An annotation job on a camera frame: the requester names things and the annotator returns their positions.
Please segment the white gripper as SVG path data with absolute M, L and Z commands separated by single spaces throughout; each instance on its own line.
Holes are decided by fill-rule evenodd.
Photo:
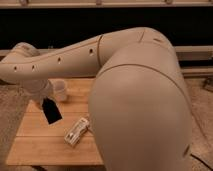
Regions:
M 36 101 L 38 109 L 43 110 L 42 101 L 53 93 L 53 86 L 49 80 L 33 80 L 24 83 L 24 89 L 32 100 Z

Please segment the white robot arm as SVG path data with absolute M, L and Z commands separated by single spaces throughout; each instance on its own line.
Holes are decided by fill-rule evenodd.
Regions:
M 54 78 L 91 77 L 90 124 L 106 171 L 189 171 L 191 103 L 173 45 L 136 27 L 42 54 L 17 44 L 0 79 L 45 100 Z

